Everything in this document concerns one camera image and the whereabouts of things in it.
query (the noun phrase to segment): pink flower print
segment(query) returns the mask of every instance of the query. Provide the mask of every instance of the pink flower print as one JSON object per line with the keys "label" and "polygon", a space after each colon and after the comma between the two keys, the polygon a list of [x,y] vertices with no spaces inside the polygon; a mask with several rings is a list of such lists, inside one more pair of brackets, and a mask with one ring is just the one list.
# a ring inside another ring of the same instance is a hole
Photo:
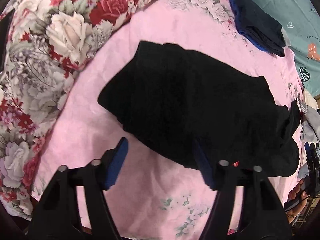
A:
{"label": "pink flower print", "polygon": [[6,112],[2,112],[2,123],[5,127],[9,128],[10,130],[13,129],[13,118],[12,118],[12,113],[6,113]]}
{"label": "pink flower print", "polygon": [[184,228],[184,229],[182,230],[182,232],[185,233],[185,234],[191,233],[191,232],[194,231],[194,227],[195,227],[195,226],[194,226],[193,224],[188,224],[188,225],[186,226],[186,228]]}
{"label": "pink flower print", "polygon": [[228,236],[228,235],[231,235],[231,234],[233,234],[233,233],[235,233],[235,232],[236,232],[236,231],[235,231],[234,229],[231,229],[231,228],[230,228],[230,230],[229,230],[228,233],[227,233],[227,236]]}
{"label": "pink flower print", "polygon": [[7,111],[8,113],[10,113],[10,114],[12,114],[12,119],[13,120],[20,120],[20,115],[22,115],[22,111],[19,109],[19,108],[17,108],[17,107],[15,107],[15,106],[10,106],[10,107],[8,107],[8,111]]}
{"label": "pink flower print", "polygon": [[45,143],[45,137],[36,138],[33,141],[35,144],[32,145],[32,150],[38,154]]}
{"label": "pink flower print", "polygon": [[32,183],[33,175],[35,174],[36,167],[39,162],[39,155],[37,154],[28,163],[23,166],[24,176],[22,178],[22,183],[27,189],[30,188]]}

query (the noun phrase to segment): gray fabric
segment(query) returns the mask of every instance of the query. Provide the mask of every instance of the gray fabric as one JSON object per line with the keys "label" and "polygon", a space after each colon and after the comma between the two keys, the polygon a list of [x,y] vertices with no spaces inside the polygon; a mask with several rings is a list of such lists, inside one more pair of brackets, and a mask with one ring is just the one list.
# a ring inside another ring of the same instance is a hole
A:
{"label": "gray fabric", "polygon": [[309,175],[309,168],[308,168],[308,164],[305,163],[298,172],[298,178],[303,179],[307,175]]}
{"label": "gray fabric", "polygon": [[320,115],[311,106],[306,106],[304,103],[301,103],[301,106],[303,106],[303,108],[305,108],[305,110],[306,110],[305,117],[308,121],[308,124],[313,129],[313,131],[316,134],[318,141],[319,141],[319,138],[320,138]]}
{"label": "gray fabric", "polygon": [[287,32],[285,31],[284,28],[281,29],[281,33],[282,33],[282,36],[284,38],[285,44],[287,46],[291,46],[291,41],[290,41],[289,36],[288,36],[288,34],[287,34]]}
{"label": "gray fabric", "polygon": [[302,127],[303,127],[303,132],[300,135],[300,141],[308,142],[308,143],[317,143],[318,142],[317,136],[313,131],[313,129],[308,124],[308,121],[304,121],[302,123]]}

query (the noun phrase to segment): folded dark blue clothing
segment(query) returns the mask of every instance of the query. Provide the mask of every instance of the folded dark blue clothing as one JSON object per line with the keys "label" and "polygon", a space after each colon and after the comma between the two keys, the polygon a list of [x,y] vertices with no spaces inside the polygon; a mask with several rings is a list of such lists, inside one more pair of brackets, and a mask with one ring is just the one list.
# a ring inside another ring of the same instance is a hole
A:
{"label": "folded dark blue clothing", "polygon": [[246,37],[258,49],[260,49],[264,52],[268,52],[268,50],[266,48],[264,48],[262,45],[258,44],[248,33],[245,32],[245,30],[241,29],[241,24],[239,23],[239,20],[240,20],[239,15],[241,14],[241,12],[240,12],[240,9],[236,3],[236,0],[230,0],[230,5],[231,5],[232,12],[235,15],[235,24],[236,24],[237,31],[241,35]]}
{"label": "folded dark blue clothing", "polygon": [[238,32],[258,49],[284,57],[282,25],[252,0],[230,0]]}

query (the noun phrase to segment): mattress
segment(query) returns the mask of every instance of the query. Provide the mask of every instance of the mattress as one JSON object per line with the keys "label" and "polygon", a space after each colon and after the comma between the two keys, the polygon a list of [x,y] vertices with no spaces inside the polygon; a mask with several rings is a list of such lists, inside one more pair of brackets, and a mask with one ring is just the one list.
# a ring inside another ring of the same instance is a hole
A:
{"label": "mattress", "polygon": [[[198,239],[216,192],[203,182],[199,171],[160,156],[124,132],[116,117],[97,103],[102,88],[130,61],[140,40],[176,43],[247,75],[263,75],[278,105],[289,107],[293,100],[302,98],[292,50],[285,48],[283,58],[258,50],[237,33],[228,0],[156,0],[112,35],[79,75],[47,140],[32,196],[40,200],[60,165],[70,169],[84,166],[125,136],[129,141],[127,158],[116,184],[104,192],[120,235],[134,239]],[[219,98],[212,100],[219,105]],[[293,138],[301,148],[299,128]],[[270,178],[283,203],[297,183],[297,173],[288,178]],[[77,192],[81,222],[89,228],[84,189],[78,187]],[[242,192],[241,187],[237,188],[229,233],[239,222]]]}

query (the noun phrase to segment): black cloth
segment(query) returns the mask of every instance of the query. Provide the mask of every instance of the black cloth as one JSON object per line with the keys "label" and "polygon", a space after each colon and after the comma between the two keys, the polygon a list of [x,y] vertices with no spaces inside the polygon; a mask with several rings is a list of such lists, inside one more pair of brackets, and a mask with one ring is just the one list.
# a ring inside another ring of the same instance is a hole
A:
{"label": "black cloth", "polygon": [[282,25],[252,0],[235,0],[234,3],[237,5],[235,17],[239,33],[245,32],[269,53],[284,57],[283,48],[286,44],[281,32]]}
{"label": "black cloth", "polygon": [[197,139],[212,167],[221,160],[268,176],[290,176],[299,164],[292,139],[300,111],[277,106],[264,77],[175,44],[141,41],[134,58],[104,87],[98,103],[123,129],[187,168],[197,169]]}

